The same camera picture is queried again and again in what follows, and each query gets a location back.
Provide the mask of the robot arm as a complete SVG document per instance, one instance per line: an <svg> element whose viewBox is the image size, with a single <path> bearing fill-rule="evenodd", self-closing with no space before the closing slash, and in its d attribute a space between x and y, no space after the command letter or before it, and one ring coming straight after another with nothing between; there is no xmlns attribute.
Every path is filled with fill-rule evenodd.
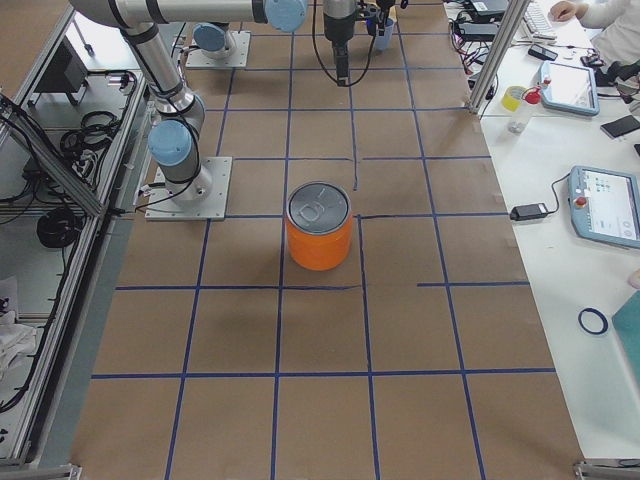
<svg viewBox="0 0 640 480"><path fill-rule="evenodd" d="M213 52L229 47L230 22L268 24L292 33L304 23L305 1L75 1L89 20L116 28L128 44L146 79L160 121L148 137L148 149L166 182L166 201L180 207L202 206L211 197L225 202L228 169L220 158L204 158L199 149L205 105L182 78L159 28L172 22L212 27Z"/></svg>
<svg viewBox="0 0 640 480"><path fill-rule="evenodd" d="M364 23L372 49L388 47L396 21L394 1L323 1L322 7L324 36L331 42L335 63L347 60L357 22ZM232 31L228 23L203 22L193 27L191 47L212 61L239 66L231 58L246 55L249 39L248 31Z"/></svg>

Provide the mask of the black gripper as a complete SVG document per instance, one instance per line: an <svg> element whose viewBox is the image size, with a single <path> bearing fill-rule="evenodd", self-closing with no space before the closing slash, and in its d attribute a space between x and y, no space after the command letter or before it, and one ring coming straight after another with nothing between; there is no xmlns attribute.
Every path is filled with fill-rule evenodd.
<svg viewBox="0 0 640 480"><path fill-rule="evenodd" d="M385 33L385 13L378 3L361 2L361 19L370 36ZM336 83L347 84L349 80L349 53L347 43L354 36L356 22L355 0L325 0L323 2L324 35L333 44L336 68Z"/></svg>

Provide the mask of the person's bare hand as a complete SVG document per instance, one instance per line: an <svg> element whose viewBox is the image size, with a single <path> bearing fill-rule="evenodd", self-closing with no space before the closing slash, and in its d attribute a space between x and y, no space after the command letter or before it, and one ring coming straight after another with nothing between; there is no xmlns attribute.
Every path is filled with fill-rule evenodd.
<svg viewBox="0 0 640 480"><path fill-rule="evenodd" d="M549 16L555 22L565 22L573 18L581 19L589 6L582 2L558 1L549 9Z"/></svg>

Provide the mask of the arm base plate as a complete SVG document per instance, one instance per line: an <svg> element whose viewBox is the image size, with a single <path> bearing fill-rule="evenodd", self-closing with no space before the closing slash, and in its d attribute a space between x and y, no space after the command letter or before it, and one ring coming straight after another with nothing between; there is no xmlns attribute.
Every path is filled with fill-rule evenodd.
<svg viewBox="0 0 640 480"><path fill-rule="evenodd" d="M249 31L196 29L184 64L189 69L232 69L247 65Z"/></svg>
<svg viewBox="0 0 640 480"><path fill-rule="evenodd" d="M148 221L222 221L226 216L232 171L231 157L205 157L199 175L185 187L167 182L160 167L150 191L150 207L145 210Z"/></svg>

